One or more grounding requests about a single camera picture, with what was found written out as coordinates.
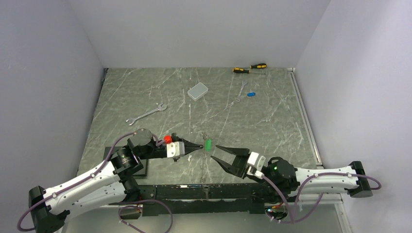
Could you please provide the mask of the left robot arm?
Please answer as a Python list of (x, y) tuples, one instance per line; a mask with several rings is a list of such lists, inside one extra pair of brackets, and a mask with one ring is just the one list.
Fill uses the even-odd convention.
[(145, 168), (143, 161), (173, 159), (204, 146), (176, 134), (164, 140), (148, 129), (127, 133), (123, 147), (113, 145), (101, 163), (91, 170), (50, 188), (36, 186), (29, 191), (29, 214), (37, 233), (53, 233), (82, 213), (112, 203), (140, 201), (141, 190), (134, 175)]

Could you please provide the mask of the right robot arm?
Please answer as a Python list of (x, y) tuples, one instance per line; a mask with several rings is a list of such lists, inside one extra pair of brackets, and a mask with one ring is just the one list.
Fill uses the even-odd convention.
[(216, 147), (235, 156), (231, 164), (213, 157), (226, 173), (267, 185), (273, 201), (298, 194), (347, 193), (352, 198), (373, 195), (370, 178), (360, 161), (335, 169), (309, 169), (295, 167), (282, 157), (267, 159), (247, 148)]

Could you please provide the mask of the green tagged key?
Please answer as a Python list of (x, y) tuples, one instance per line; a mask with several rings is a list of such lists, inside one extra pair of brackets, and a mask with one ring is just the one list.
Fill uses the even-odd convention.
[(205, 151), (210, 151), (212, 147), (212, 140), (211, 139), (207, 139), (205, 141), (205, 145), (204, 145), (204, 149)]

